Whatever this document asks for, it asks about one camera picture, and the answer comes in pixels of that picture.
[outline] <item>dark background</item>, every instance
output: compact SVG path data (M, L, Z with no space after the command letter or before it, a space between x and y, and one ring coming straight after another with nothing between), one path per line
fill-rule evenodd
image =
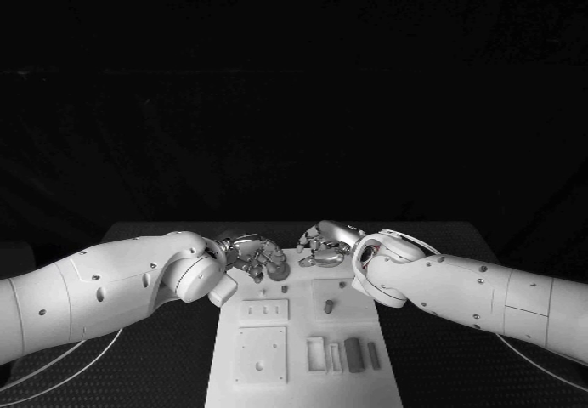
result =
M588 281L586 1L15 7L0 239L37 266L116 221L462 220Z

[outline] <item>cable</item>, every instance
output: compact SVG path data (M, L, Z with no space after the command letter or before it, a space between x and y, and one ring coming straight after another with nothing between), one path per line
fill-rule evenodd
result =
M48 393L50 391L53 391L57 387L60 387L69 380L71 380L89 367L90 365L97 361L97 359L103 356L103 353L106 353L107 349L110 348L110 345L113 344L113 342L118 339L119 333L122 332L122 329L118 330L116 336L112 338L112 341L109 342L109 345L106 346L106 348L103 349L103 351L99 353L97 357L92 360L92 362L66 379L63 380L58 384L53 385L48 389L46 389L41 393L34 394L31 397L27 397L25 399L20 399L18 401L14 401L8 404L1 404L0 408L4 408L5 406L11 406L18 404L20 402L28 401L33 398L38 397L40 395Z
M31 372L27 376L11 382L9 384L4 385L0 388L0 393L11 388L14 385L18 385L22 381L27 381L38 372L43 372L63 357L66 357L73 350L86 342L86 340L82 340L48 364L46 364L43 367L40 367L34 372Z
M425 242L419 241L416 238L412 238L407 234L403 234L401 232L393 231L396 232L400 236L409 238L410 240L413 240L417 244L420 244L429 251L432 251L432 253L435 253L435 255L440 255L440 252L430 246L427 245ZM504 340L502 336L498 333L494 333L495 336L499 338L501 342L508 346L508 348L511 349L511 351L514 351L514 353L546 374L548 374L553 378L556 378L557 380L560 380L564 384L570 385L572 387L580 389L582 391L585 391L588 393L588 388L582 387L577 384L573 384L570 381L567 381L564 378L561 378L560 376L557 376L556 374L553 374L548 370L546 370L544 368L541 368L515 349L514 347L510 345L510 343ZM554 353L557 356L566 358L567 360L572 360L573 362L579 363L582 366L588 366L582 361L576 360L576 359L570 359L569 357L566 357L563 354L559 354L557 352L544 349L547 351L550 351L551 353Z

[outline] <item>hole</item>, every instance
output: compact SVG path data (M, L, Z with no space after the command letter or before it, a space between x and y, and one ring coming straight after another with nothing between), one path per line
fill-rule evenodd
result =
M97 299L97 302L103 301L103 297L106 296L106 290L100 287L96 291L95 291L95 298Z

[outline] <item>white board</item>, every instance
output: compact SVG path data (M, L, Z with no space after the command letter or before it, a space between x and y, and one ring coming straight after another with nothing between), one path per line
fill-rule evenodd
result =
M401 407L377 321L377 310L371 299L350 287L352 271L348 257L335 268L299 268L298 260L309 255L309 250L303 250L301 254L296 254L293 249L285 249L283 253L288 257L289 277L282 282L273 282L265 277L260 284L256 285L247 274L240 270L231 269L227 272L239 284L239 289L220 309L214 354L207 381L205 408ZM337 292L340 289L338 281L341 280L345 282L345 287L341 292ZM288 287L286 293L282 293L282 285ZM318 307L315 306L315 304L324 302L322 296L327 298L337 296L332 302L332 311L327 316L318 313L319 310L316 310ZM358 305L352 306L350 303L352 302L351 298L358 302ZM246 306L243 306L242 301L279 301L285 299L288 300L285 317L282 310L278 309L278 319L267 316L267 321L263 321L263 316L260 316L260 319L247 321L249 305L260 303L246 303ZM283 302L266 302L266 304L283 305ZM244 336L240 335L240 328L254 327L273 328L267 330L285 327L285 378L278 382L273 378L273 372L267 371L267 376L272 376L272 383L260 381L249 385L236 385L237 382L233 381L234 374L239 375L240 370L249 370L250 367L254 367L259 361L263 361L263 370L267 366L280 366L279 360L266 361L269 354L263 353L266 353L267 344L272 344L273 347L273 343L269 343L267 338L265 344L263 338L266 335L260 331L250 337L247 343L243 343L237 338L237 336ZM322 338L327 371L321 375L308 372L306 339L309 337ZM342 342L350 337L357 337L361 345L364 371L360 373L350 373L347 369ZM378 370L373 370L371 367L367 353L368 342L376 345ZM259 343L257 348L265 351L262 354L250 355L249 360L243 363L237 357L237 347L243 345L247 347L247 344L252 347L253 343ZM332 371L331 350L337 346L331 346L331 344L338 345L340 367L335 367L335 371Z

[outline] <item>robotic hand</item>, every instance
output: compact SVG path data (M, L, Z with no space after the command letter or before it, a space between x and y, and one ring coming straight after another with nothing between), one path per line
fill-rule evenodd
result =
M220 240L191 232L141 236L86 248L25 275L0 280L0 365L57 345L112 333L159 305L204 295L220 307L236 292L224 273L256 283L288 277L285 255L259 235Z
M365 235L321 221L302 234L298 253L306 244L299 266L332 267L350 256L351 286L376 302L400 308L410 299L432 315L588 363L588 285L442 255L389 229Z

